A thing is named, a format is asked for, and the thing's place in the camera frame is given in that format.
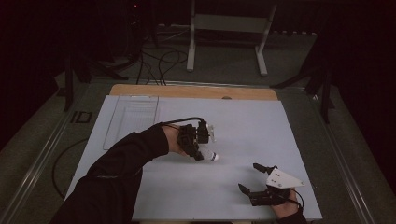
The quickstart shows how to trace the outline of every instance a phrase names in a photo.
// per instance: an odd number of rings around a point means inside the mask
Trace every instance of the dark background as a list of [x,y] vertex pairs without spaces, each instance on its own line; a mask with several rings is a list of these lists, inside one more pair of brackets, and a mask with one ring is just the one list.
[[[220,14],[219,4],[223,2],[203,0],[197,5],[197,10]],[[3,131],[0,148],[3,148],[58,90],[53,78],[64,70],[65,39],[73,40],[72,43],[91,55],[111,57],[114,50],[109,39],[116,36],[104,32],[93,0],[2,1],[1,4],[0,103]],[[247,16],[255,16],[265,8],[260,3],[255,10],[245,5],[240,1],[238,5],[235,1],[222,8],[233,15]],[[156,15],[152,18],[153,24],[190,22],[189,1],[153,1],[151,7]],[[272,31],[286,31],[288,35],[292,32],[319,34],[306,64],[315,66],[323,60],[329,62],[332,84],[339,88],[394,191],[395,13],[395,4],[384,0],[353,4],[343,1],[337,4],[285,1],[278,5],[272,26]]]

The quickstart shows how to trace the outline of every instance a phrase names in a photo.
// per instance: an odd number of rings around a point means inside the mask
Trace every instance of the wooden edge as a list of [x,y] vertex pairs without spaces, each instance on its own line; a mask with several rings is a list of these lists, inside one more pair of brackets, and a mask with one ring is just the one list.
[[109,95],[152,95],[207,99],[267,100],[277,101],[274,90],[236,87],[154,86],[116,84]]

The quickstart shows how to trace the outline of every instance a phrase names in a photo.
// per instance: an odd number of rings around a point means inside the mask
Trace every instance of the black sleeve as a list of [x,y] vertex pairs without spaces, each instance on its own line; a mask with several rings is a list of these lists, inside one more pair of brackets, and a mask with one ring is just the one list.
[[283,217],[276,221],[278,224],[306,224],[306,219],[303,215],[303,209],[299,208],[298,212],[288,217]]
[[91,166],[51,223],[130,223],[142,167],[168,152],[160,124],[129,134]]

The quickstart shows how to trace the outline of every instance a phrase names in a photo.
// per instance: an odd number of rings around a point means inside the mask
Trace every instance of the hand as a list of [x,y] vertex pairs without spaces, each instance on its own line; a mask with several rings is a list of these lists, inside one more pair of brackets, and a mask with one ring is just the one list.
[[183,151],[183,149],[181,149],[181,146],[177,143],[179,127],[175,124],[169,124],[168,126],[162,126],[162,128],[163,132],[166,135],[166,138],[168,139],[169,151],[176,152],[177,154],[180,154],[182,156],[188,156],[187,153]]
[[[294,191],[294,189],[290,190],[289,199],[297,202],[296,191]],[[298,205],[288,201],[280,205],[271,205],[271,208],[274,210],[274,213],[278,219],[291,216],[298,211]]]

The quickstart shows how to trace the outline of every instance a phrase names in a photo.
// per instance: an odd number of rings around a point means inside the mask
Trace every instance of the white tabletop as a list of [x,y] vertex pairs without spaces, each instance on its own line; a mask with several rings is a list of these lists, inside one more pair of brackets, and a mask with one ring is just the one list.
[[[81,157],[67,195],[89,167],[106,151],[104,142],[118,96],[107,96]],[[279,101],[217,100],[160,97],[155,122],[201,117],[215,127],[216,143],[207,147],[219,153],[218,161],[194,161],[169,154],[144,167],[134,210],[136,220],[269,220],[268,206],[253,207],[238,183],[253,191],[266,189],[267,175],[253,168],[257,162],[276,165],[304,181],[297,188],[304,198],[308,220],[321,213]],[[187,122],[197,126],[196,121]]]

